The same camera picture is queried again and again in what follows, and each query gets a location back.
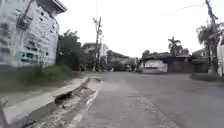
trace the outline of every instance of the white sky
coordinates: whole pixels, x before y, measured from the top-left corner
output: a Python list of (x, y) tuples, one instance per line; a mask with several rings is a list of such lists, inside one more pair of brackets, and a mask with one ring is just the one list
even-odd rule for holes
[[(60, 0), (68, 11), (57, 16), (60, 33), (78, 31), (80, 42), (95, 42), (96, 0)], [(168, 51), (168, 38), (181, 40), (190, 52), (200, 49), (196, 28), (206, 25), (207, 6), (179, 8), (204, 0), (98, 0), (98, 18), (102, 17), (103, 43), (115, 52), (141, 57), (144, 50)], [(223, 0), (211, 0), (213, 12), (224, 21)]]

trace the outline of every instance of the street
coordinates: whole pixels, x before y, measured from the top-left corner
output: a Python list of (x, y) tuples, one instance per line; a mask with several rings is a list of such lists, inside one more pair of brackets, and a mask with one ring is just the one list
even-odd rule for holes
[(224, 85), (188, 75), (103, 73), (78, 128), (223, 128)]

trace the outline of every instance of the concrete wall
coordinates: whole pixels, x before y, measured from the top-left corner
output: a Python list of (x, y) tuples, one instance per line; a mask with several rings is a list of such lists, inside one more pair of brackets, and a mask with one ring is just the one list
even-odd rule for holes
[(0, 64), (14, 67), (43, 61), (52, 65), (56, 59), (59, 25), (36, 1), (27, 13), (26, 30), (18, 27), (30, 0), (0, 0)]
[(145, 62), (141, 62), (140, 68), (143, 73), (157, 73), (157, 72), (167, 72), (168, 66), (163, 63), (161, 60), (147, 60)]

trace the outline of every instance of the apartment building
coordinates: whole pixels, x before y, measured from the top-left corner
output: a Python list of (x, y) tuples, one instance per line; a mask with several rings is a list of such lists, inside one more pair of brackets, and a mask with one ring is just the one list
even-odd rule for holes
[(0, 64), (53, 65), (59, 25), (67, 8), (58, 0), (0, 0)]

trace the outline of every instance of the asphalt road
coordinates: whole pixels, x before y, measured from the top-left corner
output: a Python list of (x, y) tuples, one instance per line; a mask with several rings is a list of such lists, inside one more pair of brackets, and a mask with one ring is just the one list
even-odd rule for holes
[(224, 84), (187, 75), (104, 73), (79, 128), (223, 128)]

